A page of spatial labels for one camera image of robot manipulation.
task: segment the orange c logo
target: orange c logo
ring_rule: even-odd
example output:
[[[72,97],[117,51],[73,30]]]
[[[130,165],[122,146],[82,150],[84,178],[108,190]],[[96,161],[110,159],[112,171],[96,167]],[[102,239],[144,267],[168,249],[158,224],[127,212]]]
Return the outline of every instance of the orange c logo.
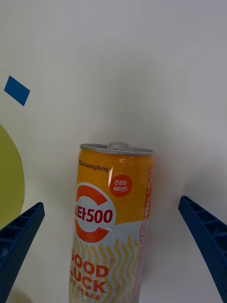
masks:
[[[104,197],[98,190],[87,185],[80,185],[77,189],[77,201],[80,197],[86,196],[91,198],[98,206],[107,202],[106,197]],[[98,227],[93,232],[85,232],[79,226],[79,223],[76,218],[74,218],[74,223],[76,227],[76,232],[79,238],[85,242],[96,243],[101,241],[109,232],[109,230]]]

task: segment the pull tab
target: pull tab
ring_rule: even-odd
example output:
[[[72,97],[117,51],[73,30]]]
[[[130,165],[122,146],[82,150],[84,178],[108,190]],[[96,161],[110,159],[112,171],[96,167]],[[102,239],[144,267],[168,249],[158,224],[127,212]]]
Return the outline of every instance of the pull tab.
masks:
[[[107,149],[116,151],[128,151],[129,145],[123,142],[112,142],[108,144]]]

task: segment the can label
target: can label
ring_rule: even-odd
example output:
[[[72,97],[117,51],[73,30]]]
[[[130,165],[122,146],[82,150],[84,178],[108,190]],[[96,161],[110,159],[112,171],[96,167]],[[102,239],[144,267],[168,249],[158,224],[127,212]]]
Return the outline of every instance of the can label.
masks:
[[[152,158],[122,161],[80,153],[69,303],[139,302]]]

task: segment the can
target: can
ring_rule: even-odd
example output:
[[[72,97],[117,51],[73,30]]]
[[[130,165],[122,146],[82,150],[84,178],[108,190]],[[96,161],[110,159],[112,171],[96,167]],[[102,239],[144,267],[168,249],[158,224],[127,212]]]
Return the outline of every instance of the can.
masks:
[[[81,144],[69,303],[138,303],[153,152]]]

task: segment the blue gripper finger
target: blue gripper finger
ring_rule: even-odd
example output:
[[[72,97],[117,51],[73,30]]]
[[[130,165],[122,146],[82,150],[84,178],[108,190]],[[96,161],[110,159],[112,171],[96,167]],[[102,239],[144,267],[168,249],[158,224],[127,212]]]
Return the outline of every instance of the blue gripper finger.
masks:
[[[186,196],[179,211],[209,268],[224,303],[227,303],[227,226]]]
[[[0,303],[5,303],[45,216],[42,202],[0,230]]]

